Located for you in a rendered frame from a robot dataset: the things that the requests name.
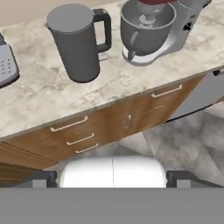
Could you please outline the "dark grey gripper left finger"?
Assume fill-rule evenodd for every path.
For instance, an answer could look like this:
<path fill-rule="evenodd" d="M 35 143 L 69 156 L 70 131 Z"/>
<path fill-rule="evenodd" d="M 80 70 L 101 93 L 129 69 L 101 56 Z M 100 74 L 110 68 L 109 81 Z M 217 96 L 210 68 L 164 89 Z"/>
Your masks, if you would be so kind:
<path fill-rule="evenodd" d="M 14 188 L 56 188 L 56 171 L 35 171 L 27 178 L 16 184 L 7 184 L 6 187 Z"/>

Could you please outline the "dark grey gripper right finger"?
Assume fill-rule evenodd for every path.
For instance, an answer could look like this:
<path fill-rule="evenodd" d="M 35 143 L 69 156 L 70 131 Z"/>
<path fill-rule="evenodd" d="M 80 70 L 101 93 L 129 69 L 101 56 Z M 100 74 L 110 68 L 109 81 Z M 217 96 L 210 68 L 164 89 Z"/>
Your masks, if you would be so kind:
<path fill-rule="evenodd" d="M 221 188 L 221 185 L 197 178 L 189 171 L 168 171 L 166 179 L 167 188 Z"/>

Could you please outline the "wooden cupboard side panel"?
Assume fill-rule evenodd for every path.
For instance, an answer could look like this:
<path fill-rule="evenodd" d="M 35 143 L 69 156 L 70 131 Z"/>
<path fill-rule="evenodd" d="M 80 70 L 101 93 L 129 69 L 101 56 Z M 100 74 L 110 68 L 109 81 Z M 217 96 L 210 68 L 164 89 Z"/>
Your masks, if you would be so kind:
<path fill-rule="evenodd" d="M 17 184 L 35 171 L 56 165 L 56 162 L 0 142 L 0 187 Z"/>

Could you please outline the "wooden cupboard door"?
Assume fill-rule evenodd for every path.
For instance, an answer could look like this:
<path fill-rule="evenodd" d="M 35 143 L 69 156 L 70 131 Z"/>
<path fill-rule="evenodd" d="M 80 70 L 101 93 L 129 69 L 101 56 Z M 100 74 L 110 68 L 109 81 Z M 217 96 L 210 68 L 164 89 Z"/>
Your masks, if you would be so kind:
<path fill-rule="evenodd" d="M 155 111 L 153 111 L 152 113 L 144 113 L 141 115 L 139 113 L 125 114 L 126 101 L 121 101 L 119 103 L 119 108 L 121 109 L 121 115 L 122 115 L 122 126 L 119 130 L 119 134 L 121 136 L 119 137 L 119 139 L 136 134 L 137 132 L 140 132 L 142 130 L 147 130 L 160 123 L 164 123 L 170 116 L 168 115 L 167 117 L 164 117 L 164 115 L 160 115 L 159 113 L 156 113 Z M 128 120 L 127 119 L 128 115 L 131 115 L 131 122 L 130 122 L 129 128 L 125 129 L 125 126 Z"/>

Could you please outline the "white rounded block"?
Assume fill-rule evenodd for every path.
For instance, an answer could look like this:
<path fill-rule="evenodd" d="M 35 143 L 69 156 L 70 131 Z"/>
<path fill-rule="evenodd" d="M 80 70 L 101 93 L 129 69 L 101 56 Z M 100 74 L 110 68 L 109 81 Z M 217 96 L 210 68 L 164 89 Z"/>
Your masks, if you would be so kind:
<path fill-rule="evenodd" d="M 66 165 L 60 188 L 165 188 L 164 167 L 138 155 L 88 157 Z"/>

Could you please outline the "wide wooden drawer front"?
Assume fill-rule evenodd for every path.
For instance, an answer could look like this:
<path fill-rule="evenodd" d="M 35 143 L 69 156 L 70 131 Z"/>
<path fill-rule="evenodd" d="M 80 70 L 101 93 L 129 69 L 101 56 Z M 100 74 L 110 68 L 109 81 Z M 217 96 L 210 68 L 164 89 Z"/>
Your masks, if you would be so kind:
<path fill-rule="evenodd" d="M 119 103 L 116 103 L 109 106 L 103 106 L 102 108 L 96 108 L 95 110 L 83 111 L 79 114 L 70 115 L 53 122 L 41 124 L 37 127 L 20 131 L 13 135 L 2 137 L 0 138 L 0 142 L 7 142 L 9 144 L 16 145 L 17 147 L 24 148 L 28 146 L 28 141 L 32 138 L 36 142 L 41 142 L 41 137 L 52 133 L 50 131 L 50 127 L 57 129 L 70 123 L 78 122 L 82 120 L 84 116 L 88 116 L 86 122 L 63 130 L 89 130 L 91 127 L 95 127 L 101 123 L 106 123 L 106 125 L 109 123 L 115 123 L 115 119 L 120 115 L 121 109 L 119 108 Z"/>

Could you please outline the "grey metal appliance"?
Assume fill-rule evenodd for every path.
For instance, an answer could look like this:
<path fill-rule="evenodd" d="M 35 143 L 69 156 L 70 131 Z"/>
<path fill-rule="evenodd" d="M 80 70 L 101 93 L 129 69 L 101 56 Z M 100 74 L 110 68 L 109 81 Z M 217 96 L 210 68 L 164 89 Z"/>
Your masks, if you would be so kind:
<path fill-rule="evenodd" d="M 209 107 L 224 96 L 224 68 L 207 74 L 168 118 L 173 121 Z"/>

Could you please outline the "grey toaster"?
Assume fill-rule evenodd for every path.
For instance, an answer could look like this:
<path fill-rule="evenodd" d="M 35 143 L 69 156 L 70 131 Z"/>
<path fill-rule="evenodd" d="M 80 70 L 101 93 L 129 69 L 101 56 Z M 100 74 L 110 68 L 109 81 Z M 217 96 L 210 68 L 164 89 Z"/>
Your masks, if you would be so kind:
<path fill-rule="evenodd" d="M 20 77 L 18 63 L 12 48 L 0 32 L 0 88 L 4 88 Z"/>

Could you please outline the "dark grey electric kettle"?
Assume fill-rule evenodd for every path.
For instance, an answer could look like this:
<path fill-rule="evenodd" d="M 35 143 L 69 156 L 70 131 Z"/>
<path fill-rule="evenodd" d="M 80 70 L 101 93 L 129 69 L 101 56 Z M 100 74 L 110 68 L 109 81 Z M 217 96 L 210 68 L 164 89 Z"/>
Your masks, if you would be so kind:
<path fill-rule="evenodd" d="M 95 35 L 97 22 L 104 24 L 105 42 L 99 45 Z M 49 12 L 45 27 L 52 34 L 68 77 L 77 83 L 95 80 L 101 71 L 99 53 L 112 46 L 109 13 L 79 3 L 63 4 Z"/>

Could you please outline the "grey stand mixer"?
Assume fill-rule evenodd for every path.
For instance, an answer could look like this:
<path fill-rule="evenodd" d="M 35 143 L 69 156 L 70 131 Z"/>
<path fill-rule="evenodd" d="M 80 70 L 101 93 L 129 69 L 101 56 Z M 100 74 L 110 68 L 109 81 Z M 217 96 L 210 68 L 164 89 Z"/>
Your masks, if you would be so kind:
<path fill-rule="evenodd" d="M 121 8 L 122 56 L 147 66 L 181 50 L 203 8 L 212 0 L 128 0 Z"/>

